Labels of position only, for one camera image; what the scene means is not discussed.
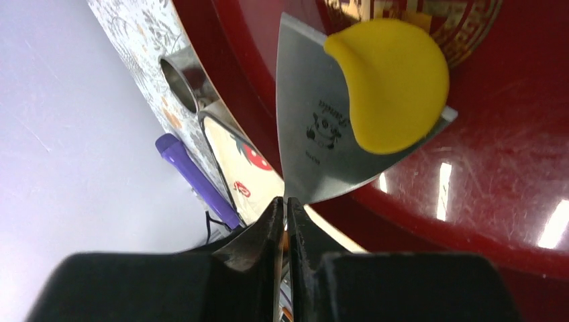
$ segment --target patterned tablecloth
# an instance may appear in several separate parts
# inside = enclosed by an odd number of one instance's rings
[[[171,1],[87,0],[87,3],[164,130],[175,133],[186,144],[194,162],[229,200],[197,116],[174,97],[160,69],[161,56],[189,45]]]

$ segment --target yellow object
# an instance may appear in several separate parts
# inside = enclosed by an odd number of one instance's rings
[[[448,96],[448,66],[421,28],[373,19],[329,36],[324,50],[344,72],[350,122],[364,150],[404,150],[439,119]]]

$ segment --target purple tube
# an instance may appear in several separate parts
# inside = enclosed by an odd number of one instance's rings
[[[166,161],[178,169],[182,176],[186,178],[189,184],[229,228],[235,229],[240,225],[236,211],[190,159],[184,144],[178,138],[170,133],[164,134],[156,140],[156,149],[158,149],[158,152]]]

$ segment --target glossy red surface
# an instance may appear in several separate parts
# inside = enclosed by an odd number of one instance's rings
[[[330,31],[322,2],[175,4],[211,82],[280,172],[274,114],[280,14]],[[486,39],[451,71],[448,104],[459,111],[457,120],[384,181],[315,208],[371,251],[483,254],[501,267],[526,319],[565,320],[568,13],[565,1],[505,1]]]

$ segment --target gold emblem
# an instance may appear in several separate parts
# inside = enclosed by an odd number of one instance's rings
[[[358,21],[390,17],[412,23],[439,44],[449,67],[469,57],[484,40],[502,0],[324,0],[333,32]]]

